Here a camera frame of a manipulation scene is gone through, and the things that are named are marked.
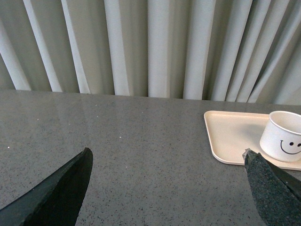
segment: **white curtain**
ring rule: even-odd
[[[0,0],[0,89],[301,105],[301,0]]]

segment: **smiley face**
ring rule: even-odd
[[[301,152],[301,150],[298,151],[298,152],[295,152],[295,153],[289,153],[289,152],[285,151],[285,150],[283,149],[283,147],[282,147],[282,142],[283,142],[283,140],[280,141],[280,147],[281,147],[281,150],[284,151],[285,153],[287,153],[287,154],[298,154],[298,153]],[[295,144],[294,144],[294,142],[290,142],[289,145],[290,145],[290,146],[294,146]]]

